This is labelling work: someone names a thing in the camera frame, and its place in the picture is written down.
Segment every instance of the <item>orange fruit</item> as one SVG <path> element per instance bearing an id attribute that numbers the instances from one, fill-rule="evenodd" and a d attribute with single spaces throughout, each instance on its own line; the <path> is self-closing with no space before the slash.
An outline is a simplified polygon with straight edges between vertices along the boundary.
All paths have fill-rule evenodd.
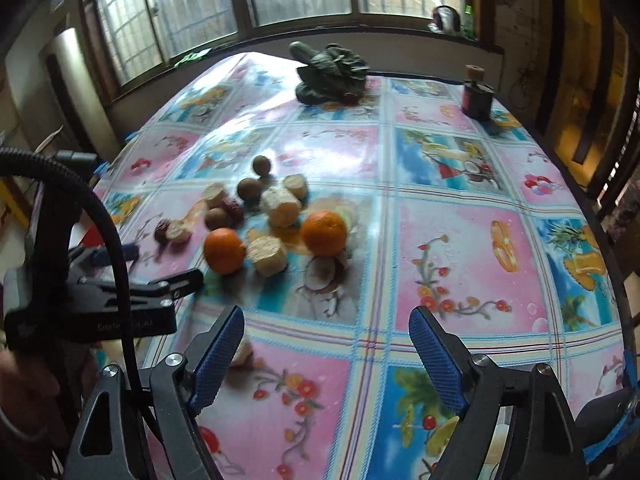
<path id="1" fill-rule="evenodd" d="M 204 259 L 216 274 L 225 276 L 242 267 L 246 248 L 233 229 L 221 227 L 204 239 Z"/>
<path id="2" fill-rule="evenodd" d="M 331 257 L 344 249 L 347 243 L 347 225 L 338 213 L 317 211 L 302 222 L 300 235 L 313 254 Z"/>

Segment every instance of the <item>corrugated black hose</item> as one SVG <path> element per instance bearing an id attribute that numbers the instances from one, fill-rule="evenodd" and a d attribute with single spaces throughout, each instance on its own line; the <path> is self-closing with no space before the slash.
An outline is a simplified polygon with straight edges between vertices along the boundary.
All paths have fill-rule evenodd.
<path id="1" fill-rule="evenodd" d="M 94 222 L 100 232 L 113 267 L 113 279 L 118 301 L 118 314 L 122 330 L 122 354 L 127 368 L 127 378 L 131 392 L 136 399 L 138 409 L 154 436 L 162 442 L 158 422 L 144 401 L 142 384 L 136 361 L 136 348 L 133 342 L 133 321 L 131 317 L 131 301 L 129 296 L 129 275 L 122 253 L 122 244 L 111 216 L 104 208 L 101 200 L 69 168 L 49 160 L 36 153 L 24 152 L 15 148 L 0 148 L 0 177 L 21 176 L 44 182 L 48 186 L 73 197 Z"/>

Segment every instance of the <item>window frame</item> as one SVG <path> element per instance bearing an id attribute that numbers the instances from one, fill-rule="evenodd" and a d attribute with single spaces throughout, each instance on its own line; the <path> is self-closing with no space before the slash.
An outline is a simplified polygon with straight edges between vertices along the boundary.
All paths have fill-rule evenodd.
<path id="1" fill-rule="evenodd" d="M 102 30 L 97 0 L 79 0 L 82 10 L 84 10 L 84 12 L 81 12 L 82 30 L 87 37 L 88 47 L 92 50 L 90 58 L 95 63 L 99 74 L 100 80 L 97 83 L 101 88 L 98 90 L 98 94 L 103 97 L 105 104 L 110 104 L 137 86 L 155 78 L 161 73 L 171 70 L 174 65 L 187 54 L 199 52 L 205 48 L 211 48 L 212 51 L 215 52 L 217 49 L 233 46 L 243 41 L 256 40 L 276 34 L 301 32 L 312 28 L 317 28 L 319 32 L 325 27 L 340 26 L 385 27 L 426 31 L 428 30 L 428 24 L 432 21 L 430 18 L 423 16 L 362 12 L 361 0 L 349 1 L 351 12 L 347 14 L 312 16 L 258 25 L 257 16 L 254 16 L 254 0 L 230 0 L 231 11 L 235 17 L 238 28 L 237 32 L 196 45 L 172 57 L 169 56 L 169 49 L 164 44 L 164 39 L 159 33 L 159 17 L 157 13 L 153 12 L 155 1 L 145 0 L 146 12 L 151 23 L 156 45 L 158 46 L 161 62 L 130 81 L 121 84 L 118 80 L 113 60 L 111 59 L 105 32 Z M 472 2 L 472 0 L 460 1 L 462 8 Z"/>

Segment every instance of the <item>tablecloth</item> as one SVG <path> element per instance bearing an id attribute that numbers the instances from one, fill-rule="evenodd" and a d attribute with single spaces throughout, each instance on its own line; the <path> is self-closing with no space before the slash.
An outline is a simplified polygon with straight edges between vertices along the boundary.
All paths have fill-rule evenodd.
<path id="1" fill-rule="evenodd" d="M 96 187 L 122 240 L 140 245 L 132 279 L 205 273 L 146 366 L 183 350 L 224 306 L 244 309 L 252 364 L 230 371 L 198 418 L 225 479 L 426 480 L 456 419 L 408 337 L 418 304 L 500 365 L 549 362 L 574 415 L 620 387 L 622 333 L 593 233 L 558 168 L 498 101 L 481 125 L 460 111 L 462 86 L 370 76 L 357 106 L 305 106 L 297 66 L 262 54 L 217 63 L 144 125 Z M 313 258 L 299 224 L 278 230 L 248 212 L 239 234 L 279 236 L 286 271 L 207 270 L 194 204 L 213 181 L 233 192 L 255 176 L 258 154 L 276 179 L 307 177 L 302 216 L 346 219 L 344 253 Z M 190 219 L 191 240 L 158 246 L 161 218 Z M 482 478 L 495 475 L 509 417 L 502 409 Z"/>

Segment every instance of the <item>metal bolt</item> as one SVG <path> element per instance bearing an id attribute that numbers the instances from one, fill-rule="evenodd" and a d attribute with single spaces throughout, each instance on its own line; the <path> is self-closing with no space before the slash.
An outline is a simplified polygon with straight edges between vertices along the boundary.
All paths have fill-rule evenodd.
<path id="1" fill-rule="evenodd" d="M 116 365 L 109 365 L 107 367 L 104 367 L 104 369 L 102 370 L 102 374 L 105 377 L 113 377 L 117 373 L 118 373 L 118 367 Z"/>
<path id="2" fill-rule="evenodd" d="M 536 370 L 538 371 L 538 373 L 543 374 L 543 375 L 552 375 L 554 373 L 553 369 L 551 368 L 551 366 L 549 366 L 546 363 L 538 363 L 536 365 Z"/>
<path id="3" fill-rule="evenodd" d="M 164 362 L 168 365 L 168 366 L 177 366 L 182 362 L 182 355 L 180 354 L 169 354 L 165 359 Z"/>
<path id="4" fill-rule="evenodd" d="M 484 354 L 474 354 L 471 356 L 471 360 L 474 362 L 476 366 L 481 366 L 481 367 L 488 366 L 489 363 L 491 362 L 491 359 L 489 359 L 489 356 Z"/>

